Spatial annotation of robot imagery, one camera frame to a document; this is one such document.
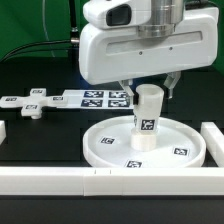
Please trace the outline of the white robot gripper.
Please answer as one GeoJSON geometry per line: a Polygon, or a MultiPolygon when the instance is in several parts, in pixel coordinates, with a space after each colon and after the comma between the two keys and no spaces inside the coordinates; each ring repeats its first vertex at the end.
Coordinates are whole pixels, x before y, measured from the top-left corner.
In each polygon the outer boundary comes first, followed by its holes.
{"type": "Polygon", "coordinates": [[[132,79],[168,73],[164,86],[171,99],[181,70],[215,61],[218,16],[216,7],[187,10],[175,32],[160,38],[142,37],[135,27],[102,30],[88,24],[80,36],[80,73],[92,85],[120,81],[132,104],[138,101],[132,79]]]}

